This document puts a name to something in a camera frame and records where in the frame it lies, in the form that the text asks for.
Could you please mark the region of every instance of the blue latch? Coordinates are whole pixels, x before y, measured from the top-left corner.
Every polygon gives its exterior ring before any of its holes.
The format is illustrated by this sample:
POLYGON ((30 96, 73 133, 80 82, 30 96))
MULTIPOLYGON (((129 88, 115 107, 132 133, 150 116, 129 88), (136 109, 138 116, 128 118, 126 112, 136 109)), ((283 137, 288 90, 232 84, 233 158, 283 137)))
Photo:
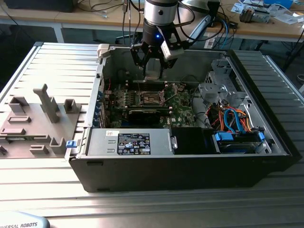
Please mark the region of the blue latch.
POLYGON ((233 141, 232 133, 229 132, 217 132, 215 134, 216 141, 233 141))
POLYGON ((66 142, 67 148, 77 148, 77 141, 75 140, 69 140, 66 142))
POLYGON ((258 136, 260 137, 261 141, 265 139, 263 132, 259 132, 258 136))

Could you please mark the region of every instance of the blue cable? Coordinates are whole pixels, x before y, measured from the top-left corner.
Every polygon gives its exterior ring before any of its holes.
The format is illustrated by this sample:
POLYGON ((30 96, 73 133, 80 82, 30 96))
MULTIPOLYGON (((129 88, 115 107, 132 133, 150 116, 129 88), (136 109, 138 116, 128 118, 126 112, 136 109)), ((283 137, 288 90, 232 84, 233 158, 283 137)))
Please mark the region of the blue cable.
POLYGON ((223 49, 223 47, 224 47, 224 46, 225 46, 225 44, 226 44, 227 37, 228 37, 228 26, 227 26, 227 23, 226 23, 225 21, 223 21, 223 20, 222 20, 222 23, 224 23, 225 28, 226 28, 226 37, 225 37, 225 40, 224 40, 223 46, 222 46, 220 49, 223 49))
POLYGON ((235 111, 235 110, 233 110, 233 109, 227 109, 226 111, 225 111, 225 113, 224 113, 224 123, 225 123, 225 126, 230 130, 230 131, 232 131, 232 133, 236 133, 235 132, 235 130, 233 130, 233 128, 232 127, 230 127, 229 126, 229 124, 227 123, 227 116, 228 116, 228 112, 229 111, 233 111, 233 113, 234 113, 234 115, 235 115, 235 117, 236 117, 236 123, 237 123, 237 128, 238 128, 238 130, 240 131, 240 132, 242 132, 242 133, 246 133, 245 131, 244 131, 244 128, 243 128, 243 126, 241 125, 241 123, 239 122, 239 118, 238 118, 238 113, 235 111))

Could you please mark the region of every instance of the motherboard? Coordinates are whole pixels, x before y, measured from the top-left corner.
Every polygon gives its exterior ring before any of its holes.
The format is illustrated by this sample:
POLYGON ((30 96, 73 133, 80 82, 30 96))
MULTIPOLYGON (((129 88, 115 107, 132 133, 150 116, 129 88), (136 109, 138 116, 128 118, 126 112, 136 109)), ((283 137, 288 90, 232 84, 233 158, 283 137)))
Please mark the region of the motherboard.
POLYGON ((105 91, 107 128, 197 127, 191 87, 183 83, 126 83, 105 91))

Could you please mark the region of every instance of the circuit board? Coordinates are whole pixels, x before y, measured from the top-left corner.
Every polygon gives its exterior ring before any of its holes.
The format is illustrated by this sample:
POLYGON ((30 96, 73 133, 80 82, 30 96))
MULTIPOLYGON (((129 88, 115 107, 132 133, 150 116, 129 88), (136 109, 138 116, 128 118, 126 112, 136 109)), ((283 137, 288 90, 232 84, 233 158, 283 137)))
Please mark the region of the circuit board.
POLYGON ((184 85, 170 84, 168 88, 158 91, 128 90, 120 85, 110 91, 107 104, 109 128, 131 128, 129 113, 144 111, 151 115, 155 112, 160 117, 156 124, 142 127, 197 127, 190 106, 189 90, 184 85))

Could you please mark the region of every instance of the power supply label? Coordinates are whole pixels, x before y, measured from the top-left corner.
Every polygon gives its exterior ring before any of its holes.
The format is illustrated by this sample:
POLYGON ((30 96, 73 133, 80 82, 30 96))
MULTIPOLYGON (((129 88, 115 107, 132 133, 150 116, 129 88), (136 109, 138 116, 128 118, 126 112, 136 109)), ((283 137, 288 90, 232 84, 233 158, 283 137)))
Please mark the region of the power supply label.
POLYGON ((150 134, 118 134, 119 155, 151 154, 150 134))

